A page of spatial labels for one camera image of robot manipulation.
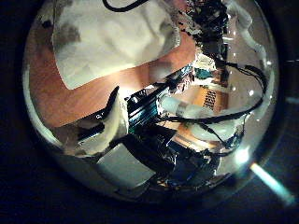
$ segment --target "white towel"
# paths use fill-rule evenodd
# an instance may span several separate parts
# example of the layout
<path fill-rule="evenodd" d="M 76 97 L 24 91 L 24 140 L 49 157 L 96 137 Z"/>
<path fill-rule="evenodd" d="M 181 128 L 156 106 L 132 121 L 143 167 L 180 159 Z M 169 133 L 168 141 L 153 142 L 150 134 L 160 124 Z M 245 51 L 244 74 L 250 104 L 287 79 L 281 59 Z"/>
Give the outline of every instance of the white towel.
<path fill-rule="evenodd" d="M 109 0 L 124 7 L 135 0 Z M 154 61 L 180 44 L 174 9 L 151 0 L 113 12 L 102 0 L 56 0 L 52 42 L 56 64 L 69 90 L 96 78 Z"/>

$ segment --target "black cable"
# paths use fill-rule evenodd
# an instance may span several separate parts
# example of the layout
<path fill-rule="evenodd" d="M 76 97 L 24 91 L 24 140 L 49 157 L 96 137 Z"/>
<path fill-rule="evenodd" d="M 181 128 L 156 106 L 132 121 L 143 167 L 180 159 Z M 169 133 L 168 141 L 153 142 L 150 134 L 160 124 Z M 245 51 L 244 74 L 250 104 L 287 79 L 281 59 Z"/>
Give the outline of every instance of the black cable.
<path fill-rule="evenodd" d="M 149 0 L 136 0 L 135 2 L 133 2 L 132 4 L 130 4 L 126 7 L 113 7 L 107 0 L 103 0 L 103 4 L 110 11 L 127 12 L 127 11 L 130 11 L 130 10 L 133 10 L 136 7 L 140 7 L 142 4 L 144 4 L 148 1 Z"/>
<path fill-rule="evenodd" d="M 244 71 L 242 72 L 242 74 L 247 73 L 250 76 L 253 76 L 255 78 L 259 78 L 262 82 L 263 85 L 261 85 L 262 89 L 263 89 L 263 94 L 265 94 L 266 92 L 266 87 L 267 87 L 267 81 L 266 81 L 266 77 L 263 74 L 263 72 L 251 65 L 242 65 L 242 67 L 244 67 L 244 69 L 240 66 L 240 64 L 237 63 L 227 63 L 225 61 L 222 61 L 220 59 L 215 59 L 215 61 L 218 61 L 219 63 L 223 63 L 224 65 L 228 65 L 231 66 L 233 68 L 236 69 L 241 69 L 241 70 L 249 70 L 249 71 Z M 261 97 L 261 99 L 251 108 L 244 110 L 244 111 L 240 111 L 240 112 L 236 112 L 234 114 L 229 114 L 229 115 L 222 115 L 222 116 L 218 116 L 218 117 L 210 117 L 210 118 L 204 118 L 204 119 L 185 119 L 185 118 L 181 118 L 181 117 L 172 117 L 167 119 L 168 121 L 171 122 L 190 122 L 190 123 L 205 123 L 205 124 L 211 124 L 211 123 L 219 123 L 221 121 L 225 121 L 225 120 L 229 120 L 229 119 L 239 119 L 241 118 L 243 115 L 246 115 L 248 113 L 250 113 L 251 111 L 255 110 L 256 108 L 258 108 L 261 104 L 263 103 L 263 97 Z"/>

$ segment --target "white sheet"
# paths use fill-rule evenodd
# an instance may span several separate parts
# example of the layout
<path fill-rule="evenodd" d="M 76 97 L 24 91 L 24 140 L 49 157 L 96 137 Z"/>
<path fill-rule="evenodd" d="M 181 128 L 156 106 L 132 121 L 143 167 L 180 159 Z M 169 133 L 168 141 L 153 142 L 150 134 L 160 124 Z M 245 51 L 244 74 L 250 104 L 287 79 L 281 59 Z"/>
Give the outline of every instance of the white sheet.
<path fill-rule="evenodd" d="M 109 0 L 124 7 L 135 0 Z M 57 0 L 52 42 L 59 73 L 69 90 L 96 78 L 154 61 L 179 46 L 174 9 L 151 0 L 125 13 L 101 0 Z"/>

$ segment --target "lens flare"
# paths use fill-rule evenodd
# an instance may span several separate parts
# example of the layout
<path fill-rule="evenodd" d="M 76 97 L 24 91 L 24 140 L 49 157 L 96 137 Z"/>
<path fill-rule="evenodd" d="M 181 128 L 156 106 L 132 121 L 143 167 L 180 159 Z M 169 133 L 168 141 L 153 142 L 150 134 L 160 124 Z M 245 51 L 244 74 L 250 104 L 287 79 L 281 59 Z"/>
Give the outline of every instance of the lens flare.
<path fill-rule="evenodd" d="M 257 163 L 253 163 L 250 166 L 250 170 L 256 174 L 261 180 L 268 186 L 274 193 L 283 201 L 284 205 L 292 206 L 295 205 L 296 199 L 292 193 L 286 189 L 281 183 L 279 183 L 273 176 L 268 174 L 261 166 Z"/>

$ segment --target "wooden desk surface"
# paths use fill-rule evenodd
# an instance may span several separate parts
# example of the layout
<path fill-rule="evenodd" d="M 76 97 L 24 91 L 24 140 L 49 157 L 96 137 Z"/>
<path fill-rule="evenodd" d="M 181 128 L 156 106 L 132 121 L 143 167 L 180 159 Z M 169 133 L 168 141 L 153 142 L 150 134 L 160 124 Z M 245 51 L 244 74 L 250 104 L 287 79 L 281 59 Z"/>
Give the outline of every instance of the wooden desk surface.
<path fill-rule="evenodd" d="M 177 0 L 182 8 L 182 1 Z M 181 45 L 163 58 L 100 77 L 74 90 L 68 90 L 56 67 L 52 45 L 52 29 L 44 29 L 36 21 L 28 35 L 25 60 L 30 65 L 30 91 L 36 112 L 48 128 L 61 127 L 84 118 L 106 106 L 116 86 L 122 95 L 142 90 L 149 84 L 192 62 L 193 40 L 181 34 Z"/>

